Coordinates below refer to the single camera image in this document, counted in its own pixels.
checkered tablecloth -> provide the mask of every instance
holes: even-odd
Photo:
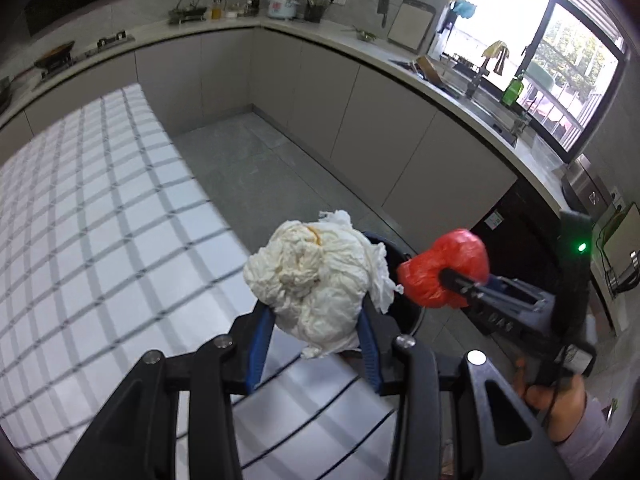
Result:
[[[46,480],[146,350],[193,351],[255,298],[244,247],[139,85],[24,146],[0,170],[0,208],[0,424]],[[277,378],[234,409],[245,477],[384,478],[395,416],[340,360],[296,359],[301,348],[276,330]]]

human hand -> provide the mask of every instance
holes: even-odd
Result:
[[[513,378],[513,389],[529,406],[538,410],[548,410],[554,396],[554,389],[546,386],[529,386],[525,384],[524,374],[526,362],[516,361],[518,370]],[[587,394],[584,380],[574,375],[569,389],[558,392],[556,403],[549,414],[547,434],[553,442],[562,442],[571,436],[578,426],[586,407]]]

green bottle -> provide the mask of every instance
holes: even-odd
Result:
[[[520,72],[516,77],[514,77],[507,89],[502,94],[502,102],[507,106],[511,106],[516,102],[516,99],[520,97],[520,94],[524,90],[524,83],[522,82],[522,78],[524,77],[524,71]]]

window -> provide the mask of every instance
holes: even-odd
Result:
[[[475,65],[495,41],[510,56],[502,75],[489,64],[482,86],[500,97],[511,79],[524,72],[520,108],[531,125],[568,162],[580,153],[606,110],[622,75],[622,36],[598,0],[468,0],[469,19],[452,13],[444,48]]]

black window frame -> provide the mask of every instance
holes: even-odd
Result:
[[[618,65],[616,66],[616,70],[614,71],[613,78],[611,79],[611,83],[609,84],[607,91],[602,96],[602,99],[593,113],[593,116],[589,120],[589,123],[585,126],[584,130],[569,150],[564,149],[560,142],[558,142],[558,140],[556,140],[556,138],[537,119],[532,118],[530,122],[530,127],[533,128],[540,137],[542,137],[542,139],[558,154],[563,162],[571,162],[576,156],[582,153],[582,149],[585,144],[591,139],[594,131],[598,126],[600,126],[604,115],[609,110],[613,97],[618,91],[620,82],[622,81],[622,75],[626,64],[628,63],[629,53],[626,52],[628,49],[624,49],[623,47],[623,50],[621,50],[617,47],[614,41],[607,36],[591,18],[589,18],[584,12],[582,12],[582,10],[572,4],[569,0],[549,0],[545,13],[542,17],[542,21],[540,22],[540,26],[538,27],[531,44],[527,47],[525,56],[522,59],[522,63],[516,70],[516,73],[519,73],[524,67],[528,66],[533,59],[551,20],[551,15],[556,5],[564,7],[565,10],[577,18],[578,21],[587,27],[589,31],[592,32],[594,36],[596,36],[596,38],[598,38],[598,40],[600,40],[618,60]],[[450,28],[452,30],[457,18],[458,16],[456,14],[449,12],[440,30],[442,31],[446,28]],[[503,90],[491,83],[487,78],[482,78],[480,86],[495,98],[499,100],[501,99]],[[524,110],[517,103],[513,105],[512,109],[517,113],[521,113]]]

